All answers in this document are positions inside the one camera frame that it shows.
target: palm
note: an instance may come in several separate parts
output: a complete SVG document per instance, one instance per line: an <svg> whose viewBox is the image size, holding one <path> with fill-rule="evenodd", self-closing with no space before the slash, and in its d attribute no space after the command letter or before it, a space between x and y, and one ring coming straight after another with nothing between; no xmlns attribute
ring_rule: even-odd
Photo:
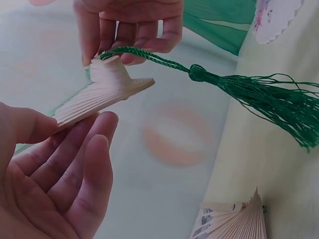
<svg viewBox="0 0 319 239"><path fill-rule="evenodd" d="M106 212L112 168L101 139L90 140L102 134L111 142L116 124L112 113L91 116L11 160L0 184L0 217L4 210L11 225L24 229L14 238L93 237Z"/></svg>

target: light green surface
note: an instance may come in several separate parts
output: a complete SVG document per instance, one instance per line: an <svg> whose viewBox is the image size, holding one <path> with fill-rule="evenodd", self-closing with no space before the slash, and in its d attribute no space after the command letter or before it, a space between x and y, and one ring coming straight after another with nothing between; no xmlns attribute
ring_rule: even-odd
<svg viewBox="0 0 319 239"><path fill-rule="evenodd" d="M255 6L256 0L185 0L184 26L238 55Z"/></svg>

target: wooden fan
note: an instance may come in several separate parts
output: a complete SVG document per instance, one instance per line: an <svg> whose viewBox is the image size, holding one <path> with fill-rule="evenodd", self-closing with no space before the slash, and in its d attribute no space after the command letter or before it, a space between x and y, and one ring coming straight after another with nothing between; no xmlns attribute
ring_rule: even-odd
<svg viewBox="0 0 319 239"><path fill-rule="evenodd" d="M89 85L55 110L53 117L58 122L57 132L108 106L126 100L155 83L153 78L131 79L119 56L105 60L94 58L90 65L90 80ZM30 146L31 144L22 145L14 154Z"/></svg>
<svg viewBox="0 0 319 239"><path fill-rule="evenodd" d="M244 203L203 203L190 239L267 239L258 190Z"/></svg>

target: fingernail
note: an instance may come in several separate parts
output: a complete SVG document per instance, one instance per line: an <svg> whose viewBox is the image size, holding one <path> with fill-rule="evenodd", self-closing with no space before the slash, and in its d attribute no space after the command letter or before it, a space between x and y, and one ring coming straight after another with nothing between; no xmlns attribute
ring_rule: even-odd
<svg viewBox="0 0 319 239"><path fill-rule="evenodd" d="M103 142L103 146L104 146L107 150L110 149L109 140L108 140L108 138L105 137L105 135L97 134L97 135L95 135L94 137L99 138L99 140L101 140L101 141Z"/></svg>
<svg viewBox="0 0 319 239"><path fill-rule="evenodd" d="M117 118L117 122L119 122L119 116L118 116L118 114L117 113L114 113L115 114L115 116L116 116L116 118Z"/></svg>

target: green tassel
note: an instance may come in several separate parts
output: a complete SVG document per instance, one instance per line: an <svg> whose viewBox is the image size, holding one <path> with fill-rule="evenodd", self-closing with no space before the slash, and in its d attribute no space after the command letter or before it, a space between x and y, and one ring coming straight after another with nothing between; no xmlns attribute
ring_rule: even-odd
<svg viewBox="0 0 319 239"><path fill-rule="evenodd" d="M319 144L319 92L301 89L301 85L318 87L311 82L295 82L286 74L269 76L218 76L207 72L199 65L189 69L174 61L163 59L148 51L135 47L118 47L100 55L104 60L117 53L130 53L155 63L188 73L191 80L207 82L236 99L243 107L256 116L272 122L290 133L301 147L310 151L310 147ZM289 81L278 81L275 76L285 76ZM293 84L296 89L285 89L275 84ZM252 112L249 107L261 113Z"/></svg>

